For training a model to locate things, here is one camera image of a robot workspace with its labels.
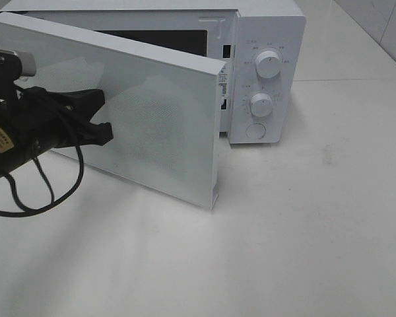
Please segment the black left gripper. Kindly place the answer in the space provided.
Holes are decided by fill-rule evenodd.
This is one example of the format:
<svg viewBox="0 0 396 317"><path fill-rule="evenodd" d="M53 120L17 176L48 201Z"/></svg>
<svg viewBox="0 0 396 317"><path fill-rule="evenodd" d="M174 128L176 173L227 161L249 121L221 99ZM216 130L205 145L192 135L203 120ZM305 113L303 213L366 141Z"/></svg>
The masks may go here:
<svg viewBox="0 0 396 317"><path fill-rule="evenodd" d="M0 155L40 155L76 144L103 146L114 138L111 123L90 122L105 105L102 90L49 92L66 110L86 119L65 118L67 125L43 92L39 87L24 90L10 81L0 84Z"/></svg>

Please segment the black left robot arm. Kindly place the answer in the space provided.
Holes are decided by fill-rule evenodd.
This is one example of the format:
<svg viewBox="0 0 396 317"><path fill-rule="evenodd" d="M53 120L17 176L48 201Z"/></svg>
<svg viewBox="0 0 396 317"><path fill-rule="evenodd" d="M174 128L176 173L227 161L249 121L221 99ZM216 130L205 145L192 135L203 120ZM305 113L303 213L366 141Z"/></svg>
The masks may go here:
<svg viewBox="0 0 396 317"><path fill-rule="evenodd" d="M104 105L100 89L50 92L0 80L0 177L51 149L111 141L110 123L91 122Z"/></svg>

